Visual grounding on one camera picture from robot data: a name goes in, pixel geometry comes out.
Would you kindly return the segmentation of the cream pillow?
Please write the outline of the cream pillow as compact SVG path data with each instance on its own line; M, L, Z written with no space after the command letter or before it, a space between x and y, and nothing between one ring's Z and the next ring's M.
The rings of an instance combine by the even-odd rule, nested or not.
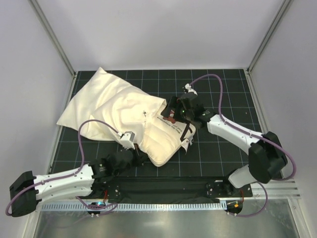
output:
M180 149L181 142L189 136L194 136L196 128L192 124L182 122L172 123L156 114L146 127L143 140L139 145L150 161L156 166L165 165Z

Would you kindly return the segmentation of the white pillow tag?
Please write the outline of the white pillow tag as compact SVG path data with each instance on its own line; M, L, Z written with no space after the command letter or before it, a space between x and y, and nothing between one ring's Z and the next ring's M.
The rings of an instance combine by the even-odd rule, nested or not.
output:
M185 138L181 142L181 147L185 150L185 153L187 153L189 146L193 144L193 136L189 136L188 138Z

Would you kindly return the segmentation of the cream pillowcase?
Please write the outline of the cream pillowcase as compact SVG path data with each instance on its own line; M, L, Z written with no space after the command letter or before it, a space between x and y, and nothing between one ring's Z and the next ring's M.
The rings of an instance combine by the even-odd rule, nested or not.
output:
M166 100L151 96L101 67L71 99L57 125L81 131L87 139L119 141L119 132L131 131L141 144Z

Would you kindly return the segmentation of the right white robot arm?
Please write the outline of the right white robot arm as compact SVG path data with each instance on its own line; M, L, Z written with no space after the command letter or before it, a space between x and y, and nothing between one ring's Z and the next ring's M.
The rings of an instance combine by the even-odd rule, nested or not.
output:
M205 109L193 92L181 97L172 96L161 116L171 123L182 122L196 129L205 128L248 155L247 165L227 175L223 191L228 196L235 196L245 185L270 182L288 163L276 134L248 130L220 113Z

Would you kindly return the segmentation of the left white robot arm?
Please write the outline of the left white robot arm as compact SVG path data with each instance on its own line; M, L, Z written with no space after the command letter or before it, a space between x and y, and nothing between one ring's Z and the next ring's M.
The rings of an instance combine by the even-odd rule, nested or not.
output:
M148 155L137 149L122 149L79 168L50 175L22 173L10 186L6 215L22 217L38 205L72 197L101 198L107 182L130 168L141 166Z

